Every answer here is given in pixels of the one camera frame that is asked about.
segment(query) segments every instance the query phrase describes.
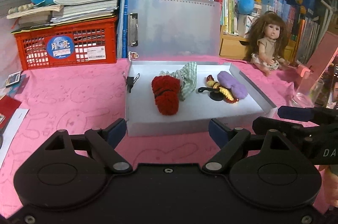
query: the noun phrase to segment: black binder clip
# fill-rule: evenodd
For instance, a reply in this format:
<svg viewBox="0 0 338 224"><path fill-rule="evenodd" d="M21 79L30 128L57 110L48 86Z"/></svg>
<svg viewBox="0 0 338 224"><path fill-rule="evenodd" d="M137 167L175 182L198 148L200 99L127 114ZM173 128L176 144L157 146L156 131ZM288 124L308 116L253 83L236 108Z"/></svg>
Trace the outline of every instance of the black binder clip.
<svg viewBox="0 0 338 224"><path fill-rule="evenodd" d="M136 81L138 80L138 78L140 77L140 74L137 74L137 76L135 78L134 77L129 77L129 76L126 77L124 72L122 73L122 75L123 75L124 80L126 82L127 91L129 93L131 93L131 89L134 86L134 84L136 83Z"/></svg>

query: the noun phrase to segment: box lid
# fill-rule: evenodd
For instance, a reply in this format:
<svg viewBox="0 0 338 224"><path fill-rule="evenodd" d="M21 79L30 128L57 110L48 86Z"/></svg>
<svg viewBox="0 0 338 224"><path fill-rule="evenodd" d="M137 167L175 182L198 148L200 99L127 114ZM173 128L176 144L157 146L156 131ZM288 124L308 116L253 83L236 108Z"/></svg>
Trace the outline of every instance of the box lid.
<svg viewBox="0 0 338 224"><path fill-rule="evenodd" d="M220 13L209 0L128 0L130 60L218 56Z"/></svg>

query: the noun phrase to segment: red booklet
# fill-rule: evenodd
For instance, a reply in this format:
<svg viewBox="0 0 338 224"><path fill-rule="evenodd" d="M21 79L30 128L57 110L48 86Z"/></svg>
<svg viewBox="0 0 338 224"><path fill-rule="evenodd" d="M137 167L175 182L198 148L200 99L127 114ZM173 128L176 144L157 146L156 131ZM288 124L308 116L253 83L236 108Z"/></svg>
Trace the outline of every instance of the red booklet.
<svg viewBox="0 0 338 224"><path fill-rule="evenodd" d="M21 102L7 95L0 97L0 132L3 132Z"/></svg>

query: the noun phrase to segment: white box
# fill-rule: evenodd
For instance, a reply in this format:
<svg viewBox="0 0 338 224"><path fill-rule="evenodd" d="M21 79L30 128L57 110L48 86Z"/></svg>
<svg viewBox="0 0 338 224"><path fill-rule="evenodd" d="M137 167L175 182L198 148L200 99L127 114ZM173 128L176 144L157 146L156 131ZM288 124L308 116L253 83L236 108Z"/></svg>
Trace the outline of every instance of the white box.
<svg viewBox="0 0 338 224"><path fill-rule="evenodd" d="M247 38L251 24L257 19L257 17L251 15L238 15L237 18L237 30L241 37Z"/></svg>
<svg viewBox="0 0 338 224"><path fill-rule="evenodd" d="M259 116L271 118L276 105L258 89L235 65L225 63L198 62L196 91L185 100L180 101L176 115L164 116L155 105L151 81L161 71L174 72L181 69L186 62L134 61L129 70L130 77L139 79L126 94L126 121L128 136L156 136L187 134L208 131L212 118L217 118L230 128L252 125ZM197 93L200 87L206 87L206 77L217 78L220 71L232 74L246 86L249 95L235 104L225 101L213 101L209 92Z"/></svg>

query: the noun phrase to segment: red plastic basket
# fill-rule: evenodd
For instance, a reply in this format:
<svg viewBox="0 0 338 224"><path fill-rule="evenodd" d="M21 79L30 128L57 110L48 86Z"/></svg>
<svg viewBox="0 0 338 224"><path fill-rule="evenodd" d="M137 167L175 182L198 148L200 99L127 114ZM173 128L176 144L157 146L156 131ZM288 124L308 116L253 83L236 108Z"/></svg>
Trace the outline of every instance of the red plastic basket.
<svg viewBox="0 0 338 224"><path fill-rule="evenodd" d="M116 63L116 21L113 17L14 34L22 69Z"/></svg>

